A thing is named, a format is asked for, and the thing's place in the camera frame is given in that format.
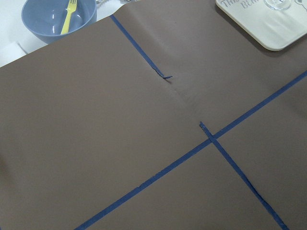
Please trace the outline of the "cream bear tray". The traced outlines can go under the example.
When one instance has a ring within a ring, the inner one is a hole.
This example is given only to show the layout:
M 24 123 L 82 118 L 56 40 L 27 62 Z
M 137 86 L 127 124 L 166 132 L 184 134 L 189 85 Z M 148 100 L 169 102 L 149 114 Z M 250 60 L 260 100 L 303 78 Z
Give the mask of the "cream bear tray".
M 279 51 L 307 34 L 307 2 L 274 10 L 266 0 L 217 0 L 216 5 L 264 48 Z

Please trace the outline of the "clear wine glass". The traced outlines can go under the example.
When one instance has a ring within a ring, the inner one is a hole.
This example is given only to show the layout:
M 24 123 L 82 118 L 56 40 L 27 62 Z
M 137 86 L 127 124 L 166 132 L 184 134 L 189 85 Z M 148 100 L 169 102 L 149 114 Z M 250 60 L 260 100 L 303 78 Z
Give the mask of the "clear wine glass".
M 291 7 L 290 0 L 264 0 L 266 6 L 272 10 L 284 11 Z

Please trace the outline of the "yellow plastic fork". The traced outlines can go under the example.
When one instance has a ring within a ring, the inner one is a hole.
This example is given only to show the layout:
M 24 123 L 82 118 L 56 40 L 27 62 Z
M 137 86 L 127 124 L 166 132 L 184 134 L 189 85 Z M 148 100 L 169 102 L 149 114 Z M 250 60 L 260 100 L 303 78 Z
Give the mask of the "yellow plastic fork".
M 76 9 L 77 9 L 77 0 L 70 0 L 66 8 L 67 15 L 64 20 L 64 24 L 60 33 L 61 35 L 68 33 L 70 27 L 71 15 L 76 11 Z

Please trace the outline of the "blue plastic bowl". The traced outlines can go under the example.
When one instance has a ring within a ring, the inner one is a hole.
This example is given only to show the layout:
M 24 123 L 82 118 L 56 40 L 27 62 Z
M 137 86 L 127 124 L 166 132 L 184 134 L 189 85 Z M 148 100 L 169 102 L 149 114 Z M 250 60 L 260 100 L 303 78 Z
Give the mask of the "blue plastic bowl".
M 68 4 L 68 0 L 28 0 L 22 8 L 22 22 L 33 35 L 47 44 L 96 22 L 96 1 L 78 0 L 76 11 L 71 14 L 69 30 L 62 33 Z

